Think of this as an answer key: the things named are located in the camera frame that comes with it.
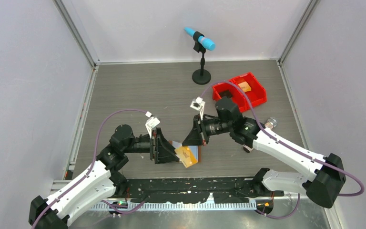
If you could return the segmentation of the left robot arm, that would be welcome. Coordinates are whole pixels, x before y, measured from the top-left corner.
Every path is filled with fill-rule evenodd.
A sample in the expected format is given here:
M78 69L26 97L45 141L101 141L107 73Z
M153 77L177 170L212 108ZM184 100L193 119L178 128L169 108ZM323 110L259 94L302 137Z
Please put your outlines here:
M149 153L156 164L179 162L175 148L159 127L135 137L129 125L120 125L83 173L50 196L32 200L29 224L34 229L67 229L99 201L123 197L129 184L120 170L129 161L128 153Z

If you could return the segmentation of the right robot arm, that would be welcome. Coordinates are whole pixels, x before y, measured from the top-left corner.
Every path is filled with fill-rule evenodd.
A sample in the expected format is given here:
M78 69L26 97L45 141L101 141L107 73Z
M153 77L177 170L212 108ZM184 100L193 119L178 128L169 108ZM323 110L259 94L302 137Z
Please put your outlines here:
M287 191L306 195L324 208L331 208L346 182L341 158L333 153L324 156L302 148L274 133L253 118L245 117L229 98L217 101L217 116L204 114L205 101L197 97L190 107L199 112L193 127L184 139L184 146L204 146L213 135L228 133L238 144L267 153L295 169L277 172L261 169L253 182L253 190L260 196L270 191Z

